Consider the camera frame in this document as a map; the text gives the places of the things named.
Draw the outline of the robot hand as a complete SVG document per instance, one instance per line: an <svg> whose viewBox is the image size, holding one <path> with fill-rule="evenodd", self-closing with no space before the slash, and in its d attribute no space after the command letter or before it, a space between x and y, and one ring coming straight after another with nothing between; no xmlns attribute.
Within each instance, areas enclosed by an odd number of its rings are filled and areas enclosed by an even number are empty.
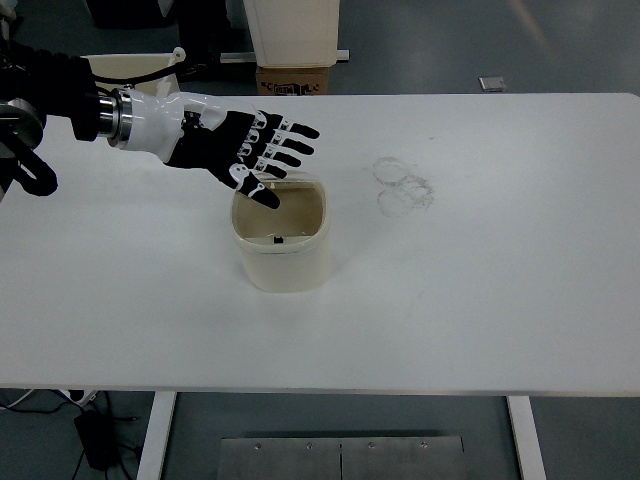
<svg viewBox="0 0 640 480"><path fill-rule="evenodd" d="M132 89L132 118L123 148L156 155L166 166L201 169L225 186L272 210L278 196L257 177L277 179L314 153L320 133L281 114L231 98L176 92L158 98Z"/></svg>

